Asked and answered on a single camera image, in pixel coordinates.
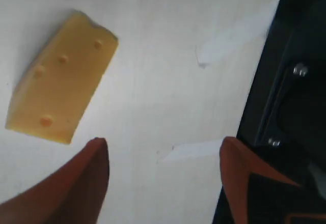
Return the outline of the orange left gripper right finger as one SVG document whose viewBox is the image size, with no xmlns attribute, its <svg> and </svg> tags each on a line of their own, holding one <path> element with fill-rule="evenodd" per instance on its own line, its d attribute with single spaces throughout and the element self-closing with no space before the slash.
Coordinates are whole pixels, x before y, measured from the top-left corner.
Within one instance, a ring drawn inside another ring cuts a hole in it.
<svg viewBox="0 0 326 224">
<path fill-rule="evenodd" d="M 223 139 L 220 174 L 233 223 L 325 223 L 325 199 L 234 137 Z"/>
</svg>

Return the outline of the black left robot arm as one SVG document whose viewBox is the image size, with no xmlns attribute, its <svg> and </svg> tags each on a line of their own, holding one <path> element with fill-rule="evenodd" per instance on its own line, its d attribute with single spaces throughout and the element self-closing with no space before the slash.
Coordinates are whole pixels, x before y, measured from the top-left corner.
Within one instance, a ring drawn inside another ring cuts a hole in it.
<svg viewBox="0 0 326 224">
<path fill-rule="evenodd" d="M 325 0 L 1 0 L 1 223 L 325 223 Z"/>
</svg>

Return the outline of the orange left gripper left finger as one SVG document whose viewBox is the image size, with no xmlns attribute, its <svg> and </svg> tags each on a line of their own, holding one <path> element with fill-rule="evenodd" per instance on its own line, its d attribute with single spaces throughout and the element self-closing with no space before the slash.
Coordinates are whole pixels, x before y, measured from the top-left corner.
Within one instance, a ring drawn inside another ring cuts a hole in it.
<svg viewBox="0 0 326 224">
<path fill-rule="evenodd" d="M 1 223 L 97 223 L 110 178 L 107 142 L 90 140 L 56 172 L 1 204 Z"/>
</svg>

